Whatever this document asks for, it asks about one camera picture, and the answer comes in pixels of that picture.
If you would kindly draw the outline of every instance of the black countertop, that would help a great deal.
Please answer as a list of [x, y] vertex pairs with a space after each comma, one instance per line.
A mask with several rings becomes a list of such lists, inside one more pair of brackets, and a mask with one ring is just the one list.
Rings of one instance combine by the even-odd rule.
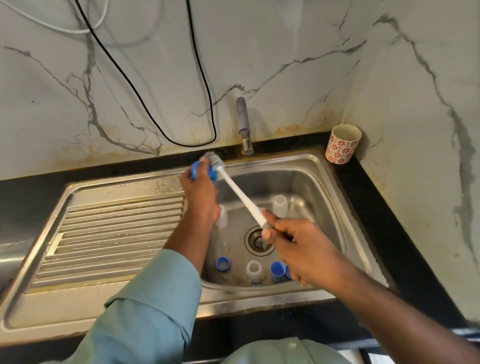
[[[255, 155], [326, 146], [330, 133], [299, 135], [254, 143]], [[241, 157], [239, 146], [215, 149], [222, 159]], [[33, 239], [67, 183], [143, 173], [192, 164], [204, 151], [136, 160], [0, 181], [0, 243]], [[467, 324], [407, 233], [356, 159], [332, 165], [347, 201], [380, 259], [391, 289], [403, 300], [449, 329]], [[339, 301], [197, 320], [186, 360], [222, 358], [256, 340], [297, 336], [336, 349], [376, 345], [368, 330]], [[38, 363], [67, 358], [81, 337], [0, 349], [2, 363]]]

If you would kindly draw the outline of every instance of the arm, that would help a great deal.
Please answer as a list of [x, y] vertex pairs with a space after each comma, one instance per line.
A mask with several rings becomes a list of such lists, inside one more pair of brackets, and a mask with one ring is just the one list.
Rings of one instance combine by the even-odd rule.
[[307, 219], [263, 214], [275, 228], [263, 231], [292, 277], [331, 292], [353, 311], [396, 364], [480, 363], [480, 352], [356, 268]]
[[200, 272], [210, 230], [220, 214], [207, 162], [180, 178], [188, 211], [164, 249], [106, 303], [66, 363], [180, 363], [190, 343], [200, 293]]

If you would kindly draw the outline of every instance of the hand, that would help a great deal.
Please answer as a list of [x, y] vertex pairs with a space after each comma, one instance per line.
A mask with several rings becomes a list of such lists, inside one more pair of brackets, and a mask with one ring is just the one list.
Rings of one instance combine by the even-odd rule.
[[262, 236], [275, 246], [302, 286], [309, 282], [335, 294], [357, 274], [357, 268], [310, 220], [278, 218], [266, 209], [262, 213], [275, 228], [264, 229]]
[[220, 206], [216, 203], [215, 185], [208, 177], [206, 158], [200, 158], [195, 180], [191, 179], [191, 175], [190, 167], [180, 176], [180, 183], [187, 197], [188, 211], [204, 218], [206, 223], [213, 224], [220, 217]]

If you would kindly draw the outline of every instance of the black cable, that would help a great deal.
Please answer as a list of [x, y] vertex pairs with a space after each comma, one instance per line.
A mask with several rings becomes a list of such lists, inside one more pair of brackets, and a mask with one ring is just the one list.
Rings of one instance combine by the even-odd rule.
[[95, 34], [95, 31], [93, 30], [92, 26], [90, 25], [90, 22], [88, 21], [82, 7], [80, 6], [80, 3], [78, 0], [75, 0], [75, 4], [77, 5], [77, 8], [78, 10], [80, 11], [80, 15], [82, 16], [82, 18], [84, 19], [84, 22], [86, 24], [86, 26], [88, 27], [88, 30], [90, 30], [90, 33], [92, 33], [93, 35], [93, 38], [95, 38], [95, 40], [97, 41], [98, 45], [100, 46], [100, 48], [103, 49], [103, 51], [105, 52], [105, 54], [108, 56], [108, 58], [112, 61], [112, 63], [115, 65], [115, 67], [117, 68], [117, 70], [119, 70], [119, 72], [121, 73], [121, 75], [125, 78], [125, 80], [128, 82], [128, 84], [130, 85], [130, 87], [132, 88], [133, 92], [137, 95], [138, 99], [140, 100], [140, 103], [142, 104], [142, 106], [144, 107], [147, 115], [149, 116], [150, 120], [153, 122], [153, 124], [155, 124], [155, 126], [158, 128], [158, 130], [162, 133], [162, 135], [171, 143], [177, 145], [177, 146], [185, 146], [187, 148], [195, 148], [195, 147], [198, 147], [198, 146], [206, 146], [208, 144], [211, 144], [213, 143], [215, 140], [216, 140], [216, 128], [215, 128], [215, 122], [214, 122], [214, 119], [213, 119], [213, 104], [212, 104], [212, 96], [210, 95], [210, 89], [208, 88], [208, 84], [207, 84], [207, 79], [205, 77], [205, 74], [204, 74], [204, 71], [202, 69], [202, 65], [200, 63], [200, 57], [198, 56], [198, 51], [197, 51], [197, 44], [195, 42], [195, 33], [193, 31], [193, 19], [192, 19], [192, 10], [190, 9], [190, 0], [186, 0], [187, 2], [187, 11], [188, 11], [188, 22], [189, 22], [189, 26], [190, 26], [190, 35], [192, 37], [192, 44], [193, 44], [193, 50], [195, 51], [195, 57], [197, 59], [197, 64], [198, 64], [198, 68], [200, 69], [200, 73], [202, 74], [202, 78], [204, 80], [204, 84], [205, 84], [205, 88], [207, 90], [207, 94], [208, 94], [208, 101], [209, 101], [209, 104], [210, 104], [210, 116], [212, 118], [212, 127], [213, 127], [213, 132], [214, 132], [214, 137], [211, 141], [209, 142], [206, 142], [206, 143], [201, 143], [201, 144], [194, 144], [194, 145], [186, 145], [186, 144], [181, 144], [181, 143], [177, 143], [177, 142], [174, 142], [173, 140], [171, 140], [164, 132], [163, 130], [160, 128], [160, 126], [156, 123], [155, 119], [153, 118], [152, 114], [150, 114], [150, 111], [148, 110], [147, 106], [145, 105], [142, 97], [140, 96], [140, 94], [138, 93], [137, 89], [135, 88], [135, 86], [132, 84], [132, 82], [130, 81], [130, 79], [127, 77], [127, 75], [125, 74], [125, 72], [120, 68], [120, 66], [117, 64], [117, 62], [115, 62], [115, 60], [113, 59], [113, 57], [110, 55], [110, 53], [107, 51], [107, 49], [105, 48], [105, 46], [102, 44], [102, 42], [100, 41], [100, 39], [98, 39], [98, 37], [96, 36]]

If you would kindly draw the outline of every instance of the red floral cup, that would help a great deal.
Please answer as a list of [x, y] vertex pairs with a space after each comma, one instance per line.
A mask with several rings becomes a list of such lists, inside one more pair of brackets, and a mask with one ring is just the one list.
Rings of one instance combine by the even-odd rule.
[[361, 131], [353, 125], [340, 124], [332, 129], [325, 157], [332, 163], [345, 164], [352, 158], [361, 138]]

